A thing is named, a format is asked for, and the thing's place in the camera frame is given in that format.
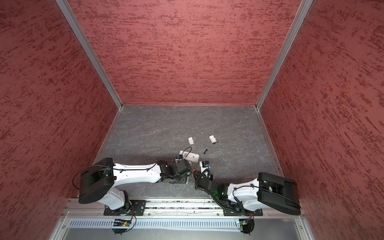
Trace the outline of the white battery cover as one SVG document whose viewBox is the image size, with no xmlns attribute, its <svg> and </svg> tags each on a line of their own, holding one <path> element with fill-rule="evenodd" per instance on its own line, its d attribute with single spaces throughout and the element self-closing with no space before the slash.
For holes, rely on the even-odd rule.
<svg viewBox="0 0 384 240">
<path fill-rule="evenodd" d="M 209 136 L 209 139 L 210 139 L 212 144 L 217 144 L 218 143 L 218 141 L 217 141 L 217 139 L 215 138 L 214 135 Z"/>
</svg>

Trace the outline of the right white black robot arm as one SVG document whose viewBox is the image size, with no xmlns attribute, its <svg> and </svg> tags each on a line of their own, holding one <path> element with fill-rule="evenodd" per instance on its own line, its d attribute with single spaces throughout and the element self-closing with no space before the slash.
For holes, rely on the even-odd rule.
<svg viewBox="0 0 384 240">
<path fill-rule="evenodd" d="M 299 216 L 301 206 L 298 184 L 291 179 L 261 172 L 250 182 L 218 184 L 209 169 L 194 170 L 195 188 L 208 194 L 225 214 L 240 216 L 262 215 L 262 209 L 272 208 L 281 213 Z"/>
</svg>

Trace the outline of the right aluminium corner post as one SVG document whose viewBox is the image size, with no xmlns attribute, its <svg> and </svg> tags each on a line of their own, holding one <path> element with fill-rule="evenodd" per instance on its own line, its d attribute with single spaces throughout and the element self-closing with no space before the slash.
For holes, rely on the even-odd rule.
<svg viewBox="0 0 384 240">
<path fill-rule="evenodd" d="M 260 95 L 260 97 L 256 103 L 256 110 L 257 111 L 261 110 L 262 105 L 263 105 L 263 103 L 264 103 L 264 101 L 265 101 L 265 99 L 266 99 L 279 71 L 280 71 L 280 68 L 282 67 L 282 65 L 284 63 L 284 60 L 285 60 L 285 58 L 286 58 L 286 56 L 287 56 L 287 54 L 291 48 L 296 36 L 297 36 L 297 33 L 300 30 L 300 27 L 303 24 L 303 21 L 307 15 L 312 3 L 313 3 L 313 0 L 302 0 L 301 1 L 301 4 L 298 8 L 298 11 L 294 17 L 294 20 L 290 26 L 290 29 L 287 33 L 287 36 L 284 40 L 282 47 L 281 47 L 279 55 L 276 59 L 276 62 L 275 62 L 274 66 L 271 70 L 271 73 L 267 79 L 267 82 L 263 88 L 263 91 L 262 91 L 262 93 L 261 93 L 261 95 Z"/>
</svg>

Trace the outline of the aluminium corner post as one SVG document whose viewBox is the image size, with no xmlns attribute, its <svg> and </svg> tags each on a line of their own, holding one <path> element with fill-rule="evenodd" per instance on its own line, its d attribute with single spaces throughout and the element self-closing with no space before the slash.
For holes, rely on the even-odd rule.
<svg viewBox="0 0 384 240">
<path fill-rule="evenodd" d="M 260 95 L 260 97 L 256 103 L 256 110 L 257 111 L 261 110 L 262 105 L 263 105 L 263 103 L 264 103 L 264 101 L 265 101 L 265 99 L 266 99 L 279 71 L 280 71 L 280 68 L 282 67 L 282 65 L 284 63 L 284 60 L 285 60 L 285 58 L 286 58 L 286 56 L 287 56 L 287 54 L 291 48 L 296 36 L 297 36 L 297 33 L 300 30 L 300 27 L 303 24 L 303 21 L 307 15 L 312 3 L 313 3 L 313 0 L 302 0 L 301 1 L 301 4 L 298 8 L 298 11 L 294 17 L 294 20 L 290 26 L 290 29 L 287 33 L 287 36 L 284 40 L 282 47 L 281 47 L 279 55 L 276 59 L 276 62 L 275 62 L 274 66 L 271 70 L 271 73 L 267 79 L 267 82 L 263 88 L 263 91 L 262 91 L 262 93 L 261 93 L 261 95 Z"/>
<path fill-rule="evenodd" d="M 56 3 L 58 4 L 61 12 L 63 13 L 64 17 L 66 18 L 67 22 L 69 23 L 71 29 L 73 30 L 75 36 L 77 37 L 78 41 L 80 42 L 81 46 L 83 47 L 85 53 L 87 54 L 89 60 L 91 61 L 92 65 L 94 66 L 96 72 L 98 73 L 99 77 L 101 78 L 102 82 L 104 83 L 107 91 L 109 92 L 110 96 L 114 100 L 115 104 L 117 105 L 117 108 L 119 111 L 123 109 L 123 102 L 118 96 L 112 82 L 110 81 L 110 78 L 108 77 L 106 71 L 104 70 L 99 58 L 97 57 L 95 51 L 93 50 L 89 40 L 87 39 L 81 25 L 79 24 L 78 20 L 75 17 L 75 14 L 73 13 L 68 1 L 64 0 L 56 0 Z"/>
</svg>

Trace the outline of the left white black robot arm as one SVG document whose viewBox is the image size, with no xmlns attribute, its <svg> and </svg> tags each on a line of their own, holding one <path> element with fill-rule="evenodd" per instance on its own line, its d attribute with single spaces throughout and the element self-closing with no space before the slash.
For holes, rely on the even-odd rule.
<svg viewBox="0 0 384 240">
<path fill-rule="evenodd" d="M 168 164 L 157 161 L 149 165 L 122 165 L 105 158 L 80 172 L 79 203 L 102 203 L 110 210 L 129 207 L 129 197 L 118 186 L 134 183 L 185 184 L 192 171 L 187 160 Z"/>
</svg>

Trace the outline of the white AC remote control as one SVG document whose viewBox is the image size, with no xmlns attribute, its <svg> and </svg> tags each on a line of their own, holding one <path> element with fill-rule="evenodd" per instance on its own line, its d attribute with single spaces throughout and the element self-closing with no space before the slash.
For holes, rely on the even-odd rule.
<svg viewBox="0 0 384 240">
<path fill-rule="evenodd" d="M 191 163 L 198 163 L 199 162 L 199 158 L 200 158 L 200 155 L 199 154 L 195 154 L 195 153 L 192 153 L 192 152 L 189 152 L 189 151 L 180 151 L 179 152 L 179 155 L 183 155 L 185 160 L 191 162 Z"/>
</svg>

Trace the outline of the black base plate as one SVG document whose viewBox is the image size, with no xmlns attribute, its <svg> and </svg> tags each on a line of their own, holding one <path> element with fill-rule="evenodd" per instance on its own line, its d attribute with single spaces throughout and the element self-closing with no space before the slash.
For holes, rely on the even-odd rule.
<svg viewBox="0 0 384 240">
<path fill-rule="evenodd" d="M 111 210 L 105 206 L 104 216 L 143 216 L 147 201 L 131 200 L 127 206 L 123 206 L 117 210 Z"/>
<path fill-rule="evenodd" d="M 249 211 L 242 209 L 238 203 L 233 203 L 231 201 L 225 201 L 223 208 L 224 216 L 244 216 L 244 217 L 261 217 L 263 216 L 262 209 L 256 209 L 255 211 Z"/>
</svg>

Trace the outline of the grey remote battery cover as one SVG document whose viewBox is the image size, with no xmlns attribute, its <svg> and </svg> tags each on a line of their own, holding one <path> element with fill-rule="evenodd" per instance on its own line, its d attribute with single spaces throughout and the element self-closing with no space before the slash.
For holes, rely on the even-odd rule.
<svg viewBox="0 0 384 240">
<path fill-rule="evenodd" d="M 194 144 L 193 137 L 188 138 L 188 141 L 189 141 L 189 144 L 190 144 L 190 145 L 193 145 L 193 144 Z"/>
</svg>

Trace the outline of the left aluminium corner post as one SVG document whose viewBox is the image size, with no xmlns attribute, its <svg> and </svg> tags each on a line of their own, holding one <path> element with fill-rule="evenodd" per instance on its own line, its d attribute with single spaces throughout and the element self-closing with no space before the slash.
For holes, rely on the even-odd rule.
<svg viewBox="0 0 384 240">
<path fill-rule="evenodd" d="M 106 71 L 104 70 L 99 58 L 97 57 L 95 51 L 93 50 L 89 40 L 87 39 L 81 25 L 79 24 L 78 20 L 75 17 L 75 14 L 73 13 L 68 1 L 64 0 L 56 0 L 56 3 L 58 4 L 61 12 L 63 13 L 64 17 L 66 18 L 67 22 L 69 23 L 71 29 L 73 30 L 75 36 L 77 37 L 78 41 L 80 42 L 81 46 L 83 47 L 85 53 L 87 54 L 89 60 L 91 61 L 92 65 L 94 66 L 96 72 L 98 73 L 99 77 L 101 78 L 102 82 L 104 83 L 107 91 L 109 92 L 110 96 L 114 100 L 115 104 L 117 105 L 117 108 L 119 111 L 123 109 L 123 102 L 118 96 L 112 82 L 110 81 L 110 78 L 108 77 Z"/>
</svg>

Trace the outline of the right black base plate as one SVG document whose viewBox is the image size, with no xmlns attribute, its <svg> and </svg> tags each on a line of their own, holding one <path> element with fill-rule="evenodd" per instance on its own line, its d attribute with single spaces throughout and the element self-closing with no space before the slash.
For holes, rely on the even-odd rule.
<svg viewBox="0 0 384 240">
<path fill-rule="evenodd" d="M 249 211 L 242 209 L 238 203 L 233 203 L 231 201 L 225 201 L 223 208 L 224 216 L 244 216 L 244 217 L 261 217 L 263 216 L 262 209 L 256 209 L 255 211 Z"/>
</svg>

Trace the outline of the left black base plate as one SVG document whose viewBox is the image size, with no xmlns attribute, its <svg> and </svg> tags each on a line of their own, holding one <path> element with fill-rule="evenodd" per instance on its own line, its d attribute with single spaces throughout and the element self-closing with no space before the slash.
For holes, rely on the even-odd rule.
<svg viewBox="0 0 384 240">
<path fill-rule="evenodd" d="M 131 200 L 127 206 L 123 206 L 117 210 L 111 210 L 105 206 L 104 216 L 143 216 L 147 201 Z"/>
</svg>

